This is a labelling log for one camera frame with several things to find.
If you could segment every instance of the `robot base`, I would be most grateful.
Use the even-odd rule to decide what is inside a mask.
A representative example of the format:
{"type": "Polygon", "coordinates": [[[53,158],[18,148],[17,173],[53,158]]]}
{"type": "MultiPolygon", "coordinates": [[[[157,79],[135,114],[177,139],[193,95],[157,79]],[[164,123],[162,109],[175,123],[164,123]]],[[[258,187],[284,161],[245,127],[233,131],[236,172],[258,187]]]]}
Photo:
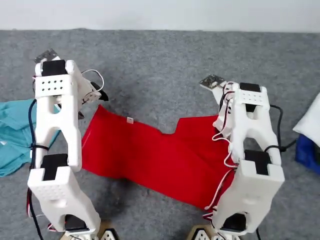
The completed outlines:
{"type": "Polygon", "coordinates": [[[219,235],[214,232],[211,225],[195,225],[186,240],[241,240],[241,238],[230,234],[219,235]]]}
{"type": "MultiPolygon", "coordinates": [[[[60,240],[77,240],[77,238],[72,236],[66,236],[65,234],[60,238],[60,240]]],[[[117,232],[109,222],[102,221],[100,225],[99,232],[97,234],[100,240],[119,240],[117,232]]]]}

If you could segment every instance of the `white wall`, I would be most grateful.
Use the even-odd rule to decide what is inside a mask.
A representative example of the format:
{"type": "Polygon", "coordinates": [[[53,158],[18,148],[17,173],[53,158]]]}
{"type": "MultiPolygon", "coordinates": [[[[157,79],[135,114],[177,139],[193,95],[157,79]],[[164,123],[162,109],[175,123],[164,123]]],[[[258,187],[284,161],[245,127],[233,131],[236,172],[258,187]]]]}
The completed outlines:
{"type": "Polygon", "coordinates": [[[320,0],[2,0],[0,29],[320,32],[320,0]]]}

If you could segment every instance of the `teal cloth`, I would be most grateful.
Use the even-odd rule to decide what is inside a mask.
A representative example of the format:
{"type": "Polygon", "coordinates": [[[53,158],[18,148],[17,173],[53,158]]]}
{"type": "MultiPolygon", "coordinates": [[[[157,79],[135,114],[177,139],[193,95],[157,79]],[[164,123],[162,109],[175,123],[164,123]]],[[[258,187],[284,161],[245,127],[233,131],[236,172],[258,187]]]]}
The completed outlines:
{"type": "MultiPolygon", "coordinates": [[[[24,163],[30,163],[32,137],[28,111],[33,99],[0,102],[0,177],[18,170],[24,163]]],[[[32,124],[36,127],[37,104],[32,109],[32,124]]],[[[51,140],[50,147],[60,131],[51,140]]]]}

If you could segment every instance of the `black cable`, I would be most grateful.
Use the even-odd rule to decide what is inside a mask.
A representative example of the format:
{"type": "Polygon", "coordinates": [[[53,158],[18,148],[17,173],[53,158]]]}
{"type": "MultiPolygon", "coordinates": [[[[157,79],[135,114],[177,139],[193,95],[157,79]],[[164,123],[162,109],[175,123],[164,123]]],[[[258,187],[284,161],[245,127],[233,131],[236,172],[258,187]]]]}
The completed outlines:
{"type": "Polygon", "coordinates": [[[278,140],[278,145],[281,146],[281,133],[280,133],[280,126],[281,126],[281,121],[282,121],[282,117],[284,115],[284,111],[281,107],[277,106],[277,105],[273,105],[273,104],[270,104],[270,107],[271,108],[274,108],[274,109],[278,109],[280,114],[279,114],[279,118],[278,118],[278,124],[276,126],[276,138],[278,140]]]}
{"type": "MultiPolygon", "coordinates": [[[[212,223],[212,221],[210,221],[210,223],[211,223],[211,226],[213,227],[213,229],[215,229],[215,226],[214,226],[214,224],[212,223]]],[[[222,237],[223,238],[223,240],[226,240],[226,238],[222,235],[222,234],[220,234],[219,232],[216,232],[220,237],[222,237]]]]}
{"type": "Polygon", "coordinates": [[[29,127],[31,132],[31,149],[32,149],[32,155],[31,155],[31,164],[30,164],[30,170],[35,168],[35,162],[36,162],[36,136],[35,136],[35,130],[34,125],[32,124],[32,109],[34,105],[36,104],[37,100],[34,99],[32,103],[30,104],[29,110],[28,110],[28,120],[29,120],[29,127]]]}
{"type": "Polygon", "coordinates": [[[277,105],[270,104],[270,107],[274,108],[274,109],[278,109],[279,112],[280,112],[279,118],[278,118],[278,123],[277,123],[277,126],[276,126],[276,139],[278,141],[278,145],[270,145],[264,151],[267,152],[269,149],[276,148],[276,149],[279,149],[280,154],[281,154],[281,153],[287,151],[288,148],[292,147],[296,143],[297,140],[296,139],[293,140],[287,146],[282,146],[280,128],[281,128],[281,121],[282,121],[282,117],[284,115],[284,111],[283,111],[283,109],[281,107],[279,107],[277,105]]]}
{"type": "Polygon", "coordinates": [[[76,236],[72,236],[70,235],[70,237],[74,238],[74,239],[78,239],[78,240],[81,240],[80,238],[76,237],[76,236]]]}
{"type": "Polygon", "coordinates": [[[258,240],[261,240],[260,233],[259,233],[259,228],[258,228],[258,227],[256,228],[255,233],[256,233],[256,237],[258,238],[258,240]]]}
{"type": "Polygon", "coordinates": [[[220,234],[219,232],[217,232],[217,234],[218,234],[220,237],[222,237],[223,240],[226,240],[226,238],[225,238],[222,234],[220,234]]]}
{"type": "MultiPolygon", "coordinates": [[[[28,120],[29,120],[29,126],[30,126],[30,131],[31,131],[31,139],[32,139],[32,144],[31,144],[31,148],[32,148],[32,155],[31,155],[31,164],[30,164],[30,170],[35,168],[35,162],[36,162],[36,148],[38,147],[36,145],[36,136],[35,136],[35,130],[34,130],[34,126],[32,124],[32,109],[35,105],[35,103],[37,102],[36,99],[34,99],[32,101],[32,103],[30,104],[29,110],[28,110],[28,120]]],[[[29,202],[29,206],[30,206],[30,212],[31,212],[31,216],[36,228],[36,231],[38,233],[38,236],[40,238],[40,240],[44,240],[44,238],[42,237],[41,234],[41,230],[38,224],[38,220],[34,211],[34,206],[32,204],[32,191],[30,188],[28,188],[27,193],[26,193],[26,197],[28,199],[29,202]]]]}

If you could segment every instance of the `small label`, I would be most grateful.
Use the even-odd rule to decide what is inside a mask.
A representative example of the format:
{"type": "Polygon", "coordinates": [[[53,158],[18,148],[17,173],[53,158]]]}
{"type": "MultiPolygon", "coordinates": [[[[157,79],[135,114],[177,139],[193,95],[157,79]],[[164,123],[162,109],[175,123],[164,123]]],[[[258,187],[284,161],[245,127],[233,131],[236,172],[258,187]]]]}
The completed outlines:
{"type": "Polygon", "coordinates": [[[134,119],[132,118],[132,117],[126,117],[126,122],[128,123],[128,124],[134,124],[134,119]]]}

